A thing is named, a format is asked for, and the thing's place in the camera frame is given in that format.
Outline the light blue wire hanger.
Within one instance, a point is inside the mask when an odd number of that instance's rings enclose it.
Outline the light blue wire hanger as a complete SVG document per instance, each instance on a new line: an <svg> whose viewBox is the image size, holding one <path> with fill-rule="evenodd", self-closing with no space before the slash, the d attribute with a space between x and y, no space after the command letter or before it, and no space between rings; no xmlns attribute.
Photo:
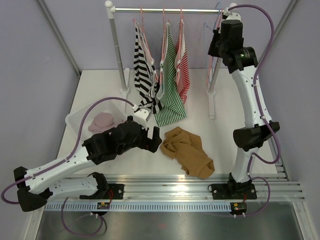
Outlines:
<svg viewBox="0 0 320 240"><path fill-rule="evenodd" d="M221 2L218 1L217 4L215 5L215 9L218 10L218 14L221 12L221 9L222 9L222 5L221 5ZM203 44L204 44L204 53L207 54L208 53L208 49L207 49L207 44L206 44L206 33L210 30L211 32L213 32L213 27L214 27L214 24L212 27L210 27L210 25L206 22L203 23ZM205 65L206 65L206 77L207 77L207 68L209 66L209 58L210 56L207 56L205 57Z"/></svg>

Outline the pink mauve tank top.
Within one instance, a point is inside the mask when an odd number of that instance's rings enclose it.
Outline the pink mauve tank top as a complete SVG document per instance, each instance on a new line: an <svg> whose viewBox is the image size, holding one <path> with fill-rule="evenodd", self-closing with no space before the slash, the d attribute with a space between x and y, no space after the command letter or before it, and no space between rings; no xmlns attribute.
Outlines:
<svg viewBox="0 0 320 240"><path fill-rule="evenodd" d="M88 127L88 130L92 133L103 133L111 128L115 128L117 124L115 124L114 117L112 114L107 112L101 112L96 115Z"/></svg>

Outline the pink wire hanger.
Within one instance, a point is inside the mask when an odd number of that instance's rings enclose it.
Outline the pink wire hanger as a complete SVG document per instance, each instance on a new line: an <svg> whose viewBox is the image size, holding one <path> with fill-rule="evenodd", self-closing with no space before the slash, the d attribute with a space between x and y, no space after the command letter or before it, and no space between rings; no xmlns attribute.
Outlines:
<svg viewBox="0 0 320 240"><path fill-rule="evenodd" d="M222 18L222 9L220 9L220 13L218 14L214 25L213 25L213 30L217 29L218 26L220 25L220 21ZM210 56L209 57L209 62L208 62L208 68L207 68L207 78L206 78L206 85L209 86L209 84L211 83L211 76L212 76L212 72L213 72L213 61L214 61L214 57Z"/></svg>

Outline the tan brown tank top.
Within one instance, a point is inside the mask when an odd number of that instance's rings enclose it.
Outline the tan brown tank top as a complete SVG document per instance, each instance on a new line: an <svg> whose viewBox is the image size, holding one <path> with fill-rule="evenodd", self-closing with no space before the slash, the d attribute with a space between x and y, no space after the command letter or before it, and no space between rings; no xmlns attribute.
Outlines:
<svg viewBox="0 0 320 240"><path fill-rule="evenodd" d="M206 179L214 173L214 162L203 150L200 136L180 127L164 136L160 150L165 156L176 159L186 175Z"/></svg>

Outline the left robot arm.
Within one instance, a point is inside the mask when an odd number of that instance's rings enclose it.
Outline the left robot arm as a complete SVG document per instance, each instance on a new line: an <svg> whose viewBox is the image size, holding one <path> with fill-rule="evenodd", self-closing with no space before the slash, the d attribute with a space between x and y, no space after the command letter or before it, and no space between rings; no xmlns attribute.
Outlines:
<svg viewBox="0 0 320 240"><path fill-rule="evenodd" d="M34 169L23 166L13 171L17 184L17 198L23 212L37 210L56 199L79 197L84 200L111 197L109 184L102 173L93 172L85 178L67 179L70 174L115 160L125 152L139 148L151 153L158 150L162 140L160 129L148 129L128 116L116 127L96 133L85 140L71 156L56 159Z"/></svg>

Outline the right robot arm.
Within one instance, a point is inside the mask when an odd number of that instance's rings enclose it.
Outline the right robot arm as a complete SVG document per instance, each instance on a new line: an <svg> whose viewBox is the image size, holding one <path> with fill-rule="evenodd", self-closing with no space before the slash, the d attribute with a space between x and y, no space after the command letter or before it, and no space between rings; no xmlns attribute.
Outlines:
<svg viewBox="0 0 320 240"><path fill-rule="evenodd" d="M210 185L214 200L257 199L250 176L254 154L280 129L270 117L258 85L258 60L252 47L244 47L243 23L226 19L213 31L208 54L220 58L231 74L244 111L244 127L233 131L236 160L227 183Z"/></svg>

